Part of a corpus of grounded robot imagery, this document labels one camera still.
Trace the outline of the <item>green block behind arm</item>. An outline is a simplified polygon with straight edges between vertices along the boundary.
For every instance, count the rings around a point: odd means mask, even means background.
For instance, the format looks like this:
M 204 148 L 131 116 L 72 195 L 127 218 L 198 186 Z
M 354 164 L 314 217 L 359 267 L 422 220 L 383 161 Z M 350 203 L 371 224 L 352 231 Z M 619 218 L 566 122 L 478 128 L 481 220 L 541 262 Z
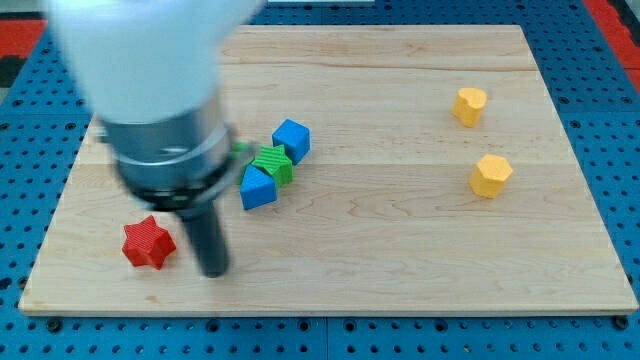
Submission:
M 243 181 L 247 166 L 255 158 L 255 149 L 251 143 L 236 142 L 232 146 L 231 158 L 237 166 L 238 172 L 235 177 L 235 184 L 240 185 Z

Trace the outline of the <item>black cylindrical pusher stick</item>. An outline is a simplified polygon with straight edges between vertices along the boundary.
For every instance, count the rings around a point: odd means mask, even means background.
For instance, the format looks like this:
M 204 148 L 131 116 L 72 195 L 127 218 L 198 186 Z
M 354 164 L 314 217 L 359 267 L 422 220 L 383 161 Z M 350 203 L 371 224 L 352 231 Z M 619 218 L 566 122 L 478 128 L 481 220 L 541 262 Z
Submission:
M 224 275 L 230 264 L 230 255 L 214 203 L 206 202 L 180 210 L 178 216 L 202 274 L 208 278 Z

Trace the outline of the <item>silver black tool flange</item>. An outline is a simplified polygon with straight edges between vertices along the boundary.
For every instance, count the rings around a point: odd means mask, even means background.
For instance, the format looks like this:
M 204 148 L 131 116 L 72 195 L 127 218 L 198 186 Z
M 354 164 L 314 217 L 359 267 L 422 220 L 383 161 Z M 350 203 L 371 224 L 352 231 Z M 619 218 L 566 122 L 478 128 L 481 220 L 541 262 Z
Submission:
M 244 151 L 216 92 L 199 107 L 147 123 L 102 117 L 104 141 L 133 196 L 154 211 L 181 211 L 216 199 L 239 176 Z

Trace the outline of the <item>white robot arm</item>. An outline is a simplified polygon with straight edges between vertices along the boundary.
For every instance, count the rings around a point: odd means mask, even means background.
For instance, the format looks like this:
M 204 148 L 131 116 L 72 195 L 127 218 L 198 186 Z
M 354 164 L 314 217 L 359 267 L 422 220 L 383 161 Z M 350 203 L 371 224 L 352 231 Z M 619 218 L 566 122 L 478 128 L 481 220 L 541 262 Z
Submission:
M 254 156 L 234 149 L 217 51 L 256 0 L 50 1 L 64 61 L 99 118 L 124 185 L 182 221 L 202 273 L 230 262 L 216 199 Z

